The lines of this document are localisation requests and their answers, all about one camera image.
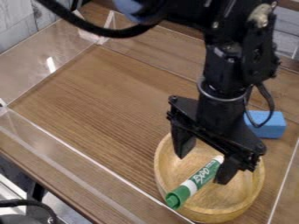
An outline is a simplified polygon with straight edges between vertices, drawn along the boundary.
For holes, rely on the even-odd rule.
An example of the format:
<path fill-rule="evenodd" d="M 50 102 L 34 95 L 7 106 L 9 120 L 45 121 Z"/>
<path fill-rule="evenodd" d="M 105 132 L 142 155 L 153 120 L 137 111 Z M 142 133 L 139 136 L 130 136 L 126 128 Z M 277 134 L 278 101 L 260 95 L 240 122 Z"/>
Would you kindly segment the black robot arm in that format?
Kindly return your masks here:
<path fill-rule="evenodd" d="M 201 139 L 224 155 L 216 182 L 226 185 L 240 171 L 254 171 L 268 147 L 246 123 L 249 98 L 257 89 L 269 111 L 276 103 L 265 86 L 280 66 L 274 26 L 276 0 L 97 0 L 123 13 L 138 28 L 169 20 L 200 30 L 206 61 L 197 100 L 170 97 L 173 145 L 180 158 Z"/>

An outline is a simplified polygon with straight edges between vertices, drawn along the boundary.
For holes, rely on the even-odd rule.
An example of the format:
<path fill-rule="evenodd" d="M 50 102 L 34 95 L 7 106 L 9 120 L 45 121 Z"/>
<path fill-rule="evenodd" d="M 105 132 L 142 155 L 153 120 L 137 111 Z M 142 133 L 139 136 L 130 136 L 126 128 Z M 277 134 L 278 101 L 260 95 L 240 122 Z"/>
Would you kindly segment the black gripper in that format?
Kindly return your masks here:
<path fill-rule="evenodd" d="M 180 158 L 185 158 L 202 140 L 224 156 L 214 182 L 226 185 L 238 171 L 254 171 L 268 147 L 246 125 L 252 89 L 234 94 L 201 90 L 200 98 L 180 95 L 169 98 L 168 119 L 172 124 L 173 146 Z"/>

